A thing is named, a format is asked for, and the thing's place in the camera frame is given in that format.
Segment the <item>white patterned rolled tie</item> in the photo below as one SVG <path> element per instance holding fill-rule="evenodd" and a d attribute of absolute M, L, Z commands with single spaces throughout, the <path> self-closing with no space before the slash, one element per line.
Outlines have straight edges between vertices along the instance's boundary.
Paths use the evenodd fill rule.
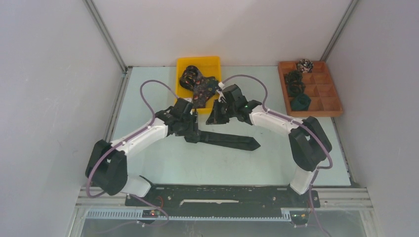
<path fill-rule="evenodd" d="M 301 59 L 296 64 L 296 69 L 300 73 L 312 73 L 313 68 L 314 68 L 313 62 L 308 59 Z"/>

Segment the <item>teal rolled tie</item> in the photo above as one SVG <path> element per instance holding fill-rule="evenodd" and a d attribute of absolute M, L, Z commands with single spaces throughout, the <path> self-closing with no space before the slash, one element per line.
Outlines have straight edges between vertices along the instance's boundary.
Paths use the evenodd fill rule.
<path fill-rule="evenodd" d="M 290 101 L 290 107 L 292 111 L 308 111 L 310 104 L 311 104 L 311 98 L 302 93 L 293 98 Z"/>

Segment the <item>yellow plastic bin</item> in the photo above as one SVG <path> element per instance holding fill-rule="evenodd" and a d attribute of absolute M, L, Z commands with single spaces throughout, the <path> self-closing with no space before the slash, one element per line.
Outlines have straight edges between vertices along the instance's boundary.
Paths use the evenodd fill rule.
<path fill-rule="evenodd" d="M 189 91 L 179 84 L 179 78 L 186 69 L 187 66 L 196 66 L 205 77 L 215 77 L 221 82 L 221 64 L 218 56 L 203 56 L 203 57 L 183 57 L 178 58 L 176 63 L 176 78 L 175 78 L 175 93 L 177 96 L 185 99 L 191 99 L 193 92 Z M 218 92 L 210 98 L 205 108 L 197 109 L 198 114 L 208 115 L 211 113 L 214 100 L 219 98 Z"/>

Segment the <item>dark green floral tie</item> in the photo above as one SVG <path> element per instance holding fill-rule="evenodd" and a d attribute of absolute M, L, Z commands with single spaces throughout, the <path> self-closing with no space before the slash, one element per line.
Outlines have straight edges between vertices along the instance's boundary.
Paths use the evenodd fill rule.
<path fill-rule="evenodd" d="M 207 83 L 206 91 L 209 97 L 212 97 L 218 91 L 221 91 L 221 88 L 219 86 L 219 81 L 215 77 L 207 77 L 206 83 Z"/>

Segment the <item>brown wooden compartment tray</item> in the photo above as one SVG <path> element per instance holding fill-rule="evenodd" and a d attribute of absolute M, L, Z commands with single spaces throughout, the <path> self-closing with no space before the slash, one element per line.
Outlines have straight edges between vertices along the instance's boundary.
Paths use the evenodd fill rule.
<path fill-rule="evenodd" d="M 342 104 L 328 66 L 324 61 L 313 61 L 312 72 L 302 74 L 302 82 L 305 85 L 304 93 L 311 99 L 308 110 L 296 111 L 292 109 L 291 101 L 294 97 L 288 93 L 285 76 L 296 70 L 297 64 L 297 61 L 282 61 L 278 64 L 287 114 L 293 117 L 338 117 L 342 115 Z"/>

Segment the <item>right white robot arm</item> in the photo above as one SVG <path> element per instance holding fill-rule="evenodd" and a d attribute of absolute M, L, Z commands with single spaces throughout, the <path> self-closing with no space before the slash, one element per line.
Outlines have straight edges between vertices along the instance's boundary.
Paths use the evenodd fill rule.
<path fill-rule="evenodd" d="M 326 169 L 333 166 L 330 156 L 333 147 L 319 121 L 312 116 L 306 119 L 290 117 L 267 108 L 263 102 L 249 101 L 236 84 L 225 87 L 219 94 L 220 98 L 214 101 L 206 124 L 227 124 L 230 119 L 236 118 L 240 122 L 286 135 L 296 163 L 287 199 L 293 206 L 305 203 L 306 192 L 322 169 L 320 163 L 327 159 L 329 165 Z"/>

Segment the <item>aluminium frame rail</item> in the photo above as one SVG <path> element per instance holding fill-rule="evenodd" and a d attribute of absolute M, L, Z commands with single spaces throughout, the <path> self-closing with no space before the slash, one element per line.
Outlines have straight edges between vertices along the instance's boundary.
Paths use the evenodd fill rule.
<path fill-rule="evenodd" d="M 314 208 L 320 211 L 371 211 L 373 209 L 370 196 L 364 188 L 332 189 L 318 188 L 312 193 Z M 217 202 L 210 203 L 209 211 L 203 207 L 194 209 L 190 214 L 170 210 L 164 206 L 162 211 L 153 209 L 138 200 L 133 206 L 127 206 L 126 194 L 113 197 L 103 195 L 98 198 L 88 198 L 85 190 L 81 189 L 76 202 L 75 211 L 86 219 L 109 220 L 173 220 L 173 221 L 268 221 L 290 222 L 299 214 L 310 215 L 308 207 L 296 207 L 294 204 L 267 214 L 268 207 L 261 204 L 257 210 L 251 208 L 234 208 L 224 212 Z"/>

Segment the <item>floral paisley tie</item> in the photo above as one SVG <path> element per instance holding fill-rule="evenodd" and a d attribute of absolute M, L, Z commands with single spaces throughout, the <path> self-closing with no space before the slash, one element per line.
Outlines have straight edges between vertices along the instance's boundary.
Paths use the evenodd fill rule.
<path fill-rule="evenodd" d="M 206 91 L 206 78 L 201 71 L 193 65 L 187 66 L 179 78 L 181 87 L 192 91 L 192 103 L 194 109 L 205 108 L 209 97 Z"/>

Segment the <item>dark rolled tie upper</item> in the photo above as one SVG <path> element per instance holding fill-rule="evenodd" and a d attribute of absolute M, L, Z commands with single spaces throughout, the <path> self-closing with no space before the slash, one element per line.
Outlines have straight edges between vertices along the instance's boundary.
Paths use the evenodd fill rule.
<path fill-rule="evenodd" d="M 298 70 L 290 71 L 284 76 L 286 84 L 302 83 L 302 73 Z"/>

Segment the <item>dark green leaf tie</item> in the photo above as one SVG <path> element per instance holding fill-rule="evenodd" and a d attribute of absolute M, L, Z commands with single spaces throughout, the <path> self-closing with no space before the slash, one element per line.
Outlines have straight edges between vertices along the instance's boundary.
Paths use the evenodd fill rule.
<path fill-rule="evenodd" d="M 199 143 L 205 143 L 209 145 L 221 146 L 243 151 L 254 151 L 260 148 L 261 146 L 253 137 L 215 133 L 208 131 L 201 131 L 201 140 Z"/>

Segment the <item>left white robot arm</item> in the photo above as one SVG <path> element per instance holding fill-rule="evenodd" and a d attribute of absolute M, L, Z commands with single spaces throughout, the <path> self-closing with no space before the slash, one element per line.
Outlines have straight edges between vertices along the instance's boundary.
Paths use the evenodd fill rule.
<path fill-rule="evenodd" d="M 118 193 L 136 195 L 143 205 L 152 205 L 156 192 L 152 182 L 141 175 L 129 175 L 130 159 L 151 144 L 172 134 L 188 136 L 197 130 L 198 112 L 191 102 L 178 99 L 174 106 L 154 114 L 148 124 L 111 142 L 97 141 L 92 149 L 85 175 L 88 183 L 110 196 Z"/>

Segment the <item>dark rolled tie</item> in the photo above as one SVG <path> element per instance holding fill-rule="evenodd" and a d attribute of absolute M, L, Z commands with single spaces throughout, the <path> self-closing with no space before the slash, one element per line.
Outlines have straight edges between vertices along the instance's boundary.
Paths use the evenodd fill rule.
<path fill-rule="evenodd" d="M 302 83 L 302 73 L 298 70 L 290 71 L 284 76 L 286 84 Z"/>
<path fill-rule="evenodd" d="M 302 82 L 293 82 L 287 85 L 287 93 L 289 97 L 297 97 L 305 92 L 306 85 Z"/>

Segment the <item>dark rolled tie middle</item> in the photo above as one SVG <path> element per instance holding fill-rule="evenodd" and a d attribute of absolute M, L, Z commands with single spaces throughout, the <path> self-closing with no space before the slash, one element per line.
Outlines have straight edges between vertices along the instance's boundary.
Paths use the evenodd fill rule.
<path fill-rule="evenodd" d="M 287 93 L 289 97 L 297 97 L 305 92 L 306 85 L 302 82 L 293 82 L 287 85 Z"/>

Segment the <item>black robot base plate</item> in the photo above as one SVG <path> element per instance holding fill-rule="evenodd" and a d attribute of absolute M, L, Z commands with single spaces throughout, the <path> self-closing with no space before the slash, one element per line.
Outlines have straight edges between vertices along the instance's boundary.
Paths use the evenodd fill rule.
<path fill-rule="evenodd" d="M 290 186 L 155 185 L 125 205 L 161 208 L 170 218 L 280 218 L 286 209 L 319 208 L 317 191 L 297 194 Z"/>

